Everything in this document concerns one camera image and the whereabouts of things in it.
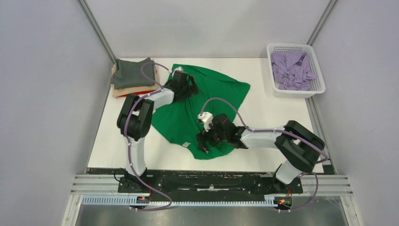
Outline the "green t-shirt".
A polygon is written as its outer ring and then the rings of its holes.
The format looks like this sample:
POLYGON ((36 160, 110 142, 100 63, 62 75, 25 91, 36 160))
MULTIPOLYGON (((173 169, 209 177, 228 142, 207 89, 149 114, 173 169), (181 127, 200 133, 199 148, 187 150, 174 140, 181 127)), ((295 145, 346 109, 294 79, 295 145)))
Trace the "green t-shirt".
POLYGON ((198 149, 196 135, 203 130, 203 125, 198 122, 197 117, 204 103, 214 98, 205 106, 205 111, 213 115, 224 113, 233 121, 236 117, 235 110, 239 109, 246 98, 250 84, 200 66, 174 64, 172 68, 178 67, 194 77, 199 93, 183 101, 158 108, 153 114, 152 126, 168 142, 187 145, 195 159, 210 160, 229 154, 234 148, 226 142, 221 142, 216 147, 208 144, 209 153, 198 149), (218 97, 228 103, 217 101, 218 97))

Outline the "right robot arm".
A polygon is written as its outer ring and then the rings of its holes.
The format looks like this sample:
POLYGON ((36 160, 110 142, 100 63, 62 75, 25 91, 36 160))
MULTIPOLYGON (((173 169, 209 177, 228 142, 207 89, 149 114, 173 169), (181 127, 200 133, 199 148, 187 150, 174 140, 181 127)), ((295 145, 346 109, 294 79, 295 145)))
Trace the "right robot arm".
POLYGON ((197 134, 198 149, 210 153, 211 147, 227 143, 236 149, 275 148, 286 158, 275 171, 272 187, 277 192, 286 191, 293 180, 303 173, 311 173, 323 155, 325 142, 302 124, 290 120, 283 127, 253 129, 237 126, 226 114, 213 116, 200 113, 198 121, 204 129, 197 134))

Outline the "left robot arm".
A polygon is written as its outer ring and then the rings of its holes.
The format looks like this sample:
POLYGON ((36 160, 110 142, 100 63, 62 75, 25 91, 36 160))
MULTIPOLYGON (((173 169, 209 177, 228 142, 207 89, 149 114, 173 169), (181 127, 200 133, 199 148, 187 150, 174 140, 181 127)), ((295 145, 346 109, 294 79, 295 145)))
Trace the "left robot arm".
POLYGON ((135 191, 142 192, 148 186, 148 179, 142 176, 147 170, 144 142, 152 124, 154 111, 162 106, 186 100, 199 92, 194 76, 179 67, 172 72, 172 79, 158 90, 142 96, 127 95, 117 119, 117 126, 127 141, 124 178, 135 191))

